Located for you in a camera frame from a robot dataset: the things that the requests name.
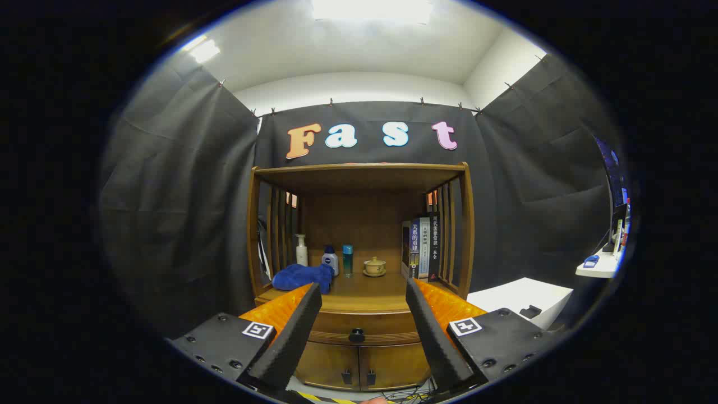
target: wooden cabinet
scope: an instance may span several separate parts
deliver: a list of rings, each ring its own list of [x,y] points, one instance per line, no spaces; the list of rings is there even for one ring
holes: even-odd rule
[[[341,390],[395,390],[429,377],[421,344],[348,346],[307,342],[294,373],[308,385]]]
[[[359,390],[357,348],[307,342],[294,375],[308,385]]]
[[[260,187],[268,203],[260,204]],[[460,191],[462,223],[457,225],[454,190]],[[433,203],[428,203],[432,195]],[[296,196],[296,207],[293,207]],[[469,167],[431,164],[336,164],[254,167],[247,210],[247,250],[256,305],[283,295],[260,274],[259,211],[266,214],[267,267],[271,276],[294,259],[292,234],[306,237],[309,265],[316,266],[326,244],[334,246],[340,274],[332,281],[296,376],[307,384],[348,390],[390,390],[420,385],[429,376],[414,318],[406,304],[401,275],[401,222],[427,211],[442,223],[439,282],[466,298],[474,251],[474,208]],[[456,229],[461,229],[460,270],[454,272]],[[343,275],[342,244],[353,244],[353,277]],[[362,275],[372,256],[386,261],[386,275]],[[353,329],[364,340],[350,341]]]
[[[429,378],[421,344],[360,346],[361,390],[394,390],[421,385]]]

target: white wall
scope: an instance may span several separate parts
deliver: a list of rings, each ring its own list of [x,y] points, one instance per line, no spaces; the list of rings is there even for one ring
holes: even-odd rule
[[[504,27],[464,83],[473,104],[483,109],[546,55],[540,47]]]
[[[413,101],[474,108],[466,90],[454,83],[395,73],[339,72],[271,81],[234,93],[261,116],[303,106],[351,101]]]

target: ceiling light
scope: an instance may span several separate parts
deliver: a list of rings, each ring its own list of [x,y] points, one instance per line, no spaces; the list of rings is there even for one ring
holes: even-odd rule
[[[187,43],[185,46],[182,47],[182,50],[184,50],[184,51],[190,50],[190,49],[194,48],[195,46],[199,45],[200,42],[202,42],[203,40],[206,40],[206,39],[207,39],[207,37],[205,35],[200,35],[199,37],[196,37],[195,39],[189,41],[189,43]]]
[[[315,19],[391,19],[429,23],[428,0],[312,0]]]
[[[197,63],[204,63],[219,52],[220,48],[215,45],[215,41],[209,40],[193,49],[190,55],[195,58]]]

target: wooden cabinet top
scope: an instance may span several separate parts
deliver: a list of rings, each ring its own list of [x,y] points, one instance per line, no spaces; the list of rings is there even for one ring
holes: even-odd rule
[[[458,165],[357,163],[259,168],[255,175],[292,193],[353,193],[361,190],[417,190],[427,192],[467,171]]]

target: black curtain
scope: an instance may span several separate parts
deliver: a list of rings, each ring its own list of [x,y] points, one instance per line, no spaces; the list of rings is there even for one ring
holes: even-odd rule
[[[568,65],[547,55],[475,116],[496,194],[495,270],[485,287],[530,277],[573,288],[559,317],[573,323],[605,280],[575,275],[607,241],[610,197],[596,138],[620,149],[603,103]]]
[[[245,215],[257,124],[186,55],[154,71],[112,123],[103,246],[123,292],[164,336],[253,307]]]
[[[409,141],[400,147],[389,147],[383,142],[382,126],[389,121],[406,123]],[[432,125],[445,121],[454,128],[451,140],[457,143],[454,150],[446,150],[437,140]],[[322,131],[314,136],[314,144],[308,146],[309,154],[288,160],[289,135],[296,127],[319,124]],[[329,148],[325,145],[329,128],[338,124],[355,127],[357,144],[353,147]],[[279,111],[264,115],[257,139],[256,165],[260,167],[290,167],[296,165],[335,164],[344,162],[420,162],[431,164],[457,164],[465,161],[471,169],[474,190],[475,252],[474,268],[490,271],[494,250],[495,201],[493,177],[485,145],[477,129],[471,111],[458,107],[411,102],[369,101],[349,102]],[[457,202],[457,251],[461,251],[461,204],[458,187]],[[266,206],[268,197],[260,195],[260,206]],[[454,263],[454,273],[459,273],[460,260]],[[475,269],[470,290],[482,287],[480,271]]]

